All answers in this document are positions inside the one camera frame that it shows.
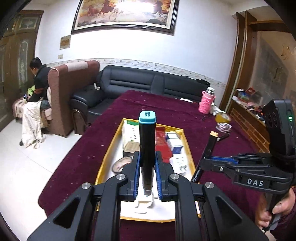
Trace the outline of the person's right hand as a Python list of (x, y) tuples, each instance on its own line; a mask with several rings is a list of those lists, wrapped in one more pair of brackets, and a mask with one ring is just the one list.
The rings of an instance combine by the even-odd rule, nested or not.
[(269, 226), (272, 220), (272, 214), (281, 214), (281, 216), (286, 216), (292, 212), (295, 205), (295, 190), (291, 188), (289, 193), (281, 199), (274, 207), (272, 212), (267, 209), (267, 200), (265, 195), (262, 193), (260, 195), (258, 206), (255, 213), (255, 223), (259, 228), (266, 228)]

